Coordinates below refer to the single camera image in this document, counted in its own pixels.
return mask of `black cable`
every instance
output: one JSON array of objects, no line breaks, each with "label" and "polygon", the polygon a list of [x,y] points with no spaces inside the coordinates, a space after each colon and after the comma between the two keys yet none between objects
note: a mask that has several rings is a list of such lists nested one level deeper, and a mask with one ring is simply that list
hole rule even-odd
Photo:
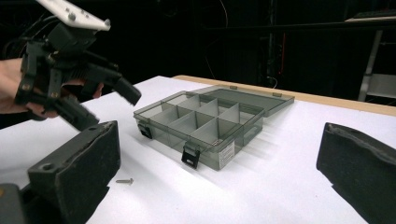
[{"label": "black cable", "polygon": [[0,27],[3,32],[21,33],[32,22],[32,15],[26,7],[18,11],[13,9],[13,7],[0,8]]},{"label": "black cable", "polygon": [[[27,41],[29,41],[31,38],[34,38],[36,35],[38,35],[41,31],[43,31],[47,26],[50,24],[58,21],[58,18],[56,16],[49,16],[45,19],[43,19],[45,14],[43,14],[35,23],[33,23],[28,29],[26,29],[22,34],[21,37],[16,38],[14,40],[11,40],[8,42],[5,47],[3,48],[3,56],[6,59],[11,59],[11,58],[20,58],[21,53],[23,52],[24,47],[26,46]],[[15,43],[10,52],[7,53],[7,49],[11,43]]]}]

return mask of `screw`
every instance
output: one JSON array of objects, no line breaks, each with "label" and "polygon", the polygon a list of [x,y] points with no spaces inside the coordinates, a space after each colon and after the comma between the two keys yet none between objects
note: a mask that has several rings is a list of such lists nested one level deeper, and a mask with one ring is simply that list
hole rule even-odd
[{"label": "screw", "polygon": [[29,84],[23,84],[23,85],[22,85],[22,89],[23,89],[24,91],[29,91],[29,90],[30,90],[30,85],[29,85]]},{"label": "screw", "polygon": [[58,92],[53,92],[50,94],[50,97],[52,98],[58,98],[58,96],[59,96]]},{"label": "screw", "polygon": [[116,180],[116,183],[132,185],[132,183],[134,183],[134,180],[132,178],[130,178],[129,180]]},{"label": "screw", "polygon": [[75,21],[76,20],[76,14],[74,14],[73,12],[69,13],[68,18],[69,18],[70,21]]}]

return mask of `robotic hand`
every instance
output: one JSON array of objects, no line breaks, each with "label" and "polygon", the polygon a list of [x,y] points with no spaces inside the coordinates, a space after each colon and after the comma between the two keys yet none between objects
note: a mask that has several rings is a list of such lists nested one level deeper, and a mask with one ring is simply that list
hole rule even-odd
[{"label": "robotic hand", "polygon": [[36,1],[61,22],[45,39],[28,41],[15,103],[43,105],[47,111],[56,111],[80,131],[99,120],[76,98],[61,96],[62,85],[69,80],[85,79],[81,93],[87,95],[93,95],[97,86],[104,83],[135,105],[141,96],[139,90],[117,72],[115,64],[87,51],[95,41],[97,31],[110,29],[109,20],[101,21],[64,0]]}]

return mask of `white table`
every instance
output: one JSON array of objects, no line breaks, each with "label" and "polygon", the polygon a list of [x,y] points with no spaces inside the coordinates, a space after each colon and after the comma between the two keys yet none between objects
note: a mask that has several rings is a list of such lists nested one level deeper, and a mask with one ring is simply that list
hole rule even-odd
[{"label": "white table", "polygon": [[[181,154],[137,129],[134,110],[206,84],[155,77],[136,84],[130,105],[110,93],[84,105],[117,120],[121,168],[89,223],[365,223],[316,169],[325,122],[358,129],[396,147],[396,117],[296,100],[221,171],[186,166]],[[0,130],[0,183],[29,183],[27,169],[78,132],[61,118]],[[117,179],[133,178],[132,186]]]}]

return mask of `clear plastic organizer box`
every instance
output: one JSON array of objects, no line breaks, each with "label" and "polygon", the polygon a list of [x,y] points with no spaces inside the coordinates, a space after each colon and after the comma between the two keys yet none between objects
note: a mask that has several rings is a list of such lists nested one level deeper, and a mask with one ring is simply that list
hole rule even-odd
[{"label": "clear plastic organizer box", "polygon": [[193,168],[222,169],[293,96],[213,86],[181,91],[134,112],[140,132],[182,153]]}]

